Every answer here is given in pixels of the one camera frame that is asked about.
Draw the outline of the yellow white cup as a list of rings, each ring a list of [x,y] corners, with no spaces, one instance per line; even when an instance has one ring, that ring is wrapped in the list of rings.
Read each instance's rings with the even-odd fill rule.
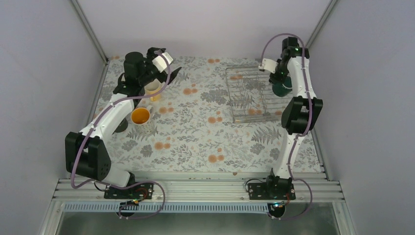
[[[146,95],[152,95],[160,91],[161,88],[162,88],[162,83],[155,79],[154,81],[150,82],[144,87],[144,91]],[[158,101],[160,99],[161,99],[161,94],[150,97],[151,101]]]

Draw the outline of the dark green mug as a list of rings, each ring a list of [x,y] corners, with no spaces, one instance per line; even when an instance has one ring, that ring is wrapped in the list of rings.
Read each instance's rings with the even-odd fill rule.
[[[292,84],[275,83],[272,85],[272,91],[278,97],[285,97],[292,91]]]

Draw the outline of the black matte mug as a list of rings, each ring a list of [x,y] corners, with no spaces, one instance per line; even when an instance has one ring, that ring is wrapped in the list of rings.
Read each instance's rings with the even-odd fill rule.
[[[114,130],[114,133],[121,133],[124,132],[128,127],[128,121],[126,118],[124,118],[121,123],[118,125],[118,127]]]

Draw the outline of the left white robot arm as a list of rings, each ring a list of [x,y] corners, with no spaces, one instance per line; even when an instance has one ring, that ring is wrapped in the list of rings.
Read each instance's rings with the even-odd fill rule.
[[[165,48],[151,47],[147,54],[129,52],[124,59],[124,72],[118,77],[112,96],[102,111],[79,132],[69,132],[65,137],[66,170],[70,173],[72,188],[77,175],[86,177],[86,182],[96,181],[116,188],[123,198],[136,193],[133,173],[112,166],[106,142],[113,133],[124,131],[126,116],[139,102],[151,98],[144,87],[158,80],[163,91],[179,73],[172,70],[173,58]]]

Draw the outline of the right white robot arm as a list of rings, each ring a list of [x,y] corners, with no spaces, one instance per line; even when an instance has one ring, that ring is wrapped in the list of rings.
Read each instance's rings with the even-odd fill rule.
[[[285,129],[277,165],[272,169],[265,186],[270,199],[278,199],[295,179],[291,164],[307,133],[314,128],[323,108],[323,100],[317,98],[312,87],[309,72],[309,50],[301,39],[286,34],[282,41],[282,52],[277,61],[263,59],[265,70],[270,72],[273,92],[279,97],[292,93],[292,98],[281,116],[281,126]]]

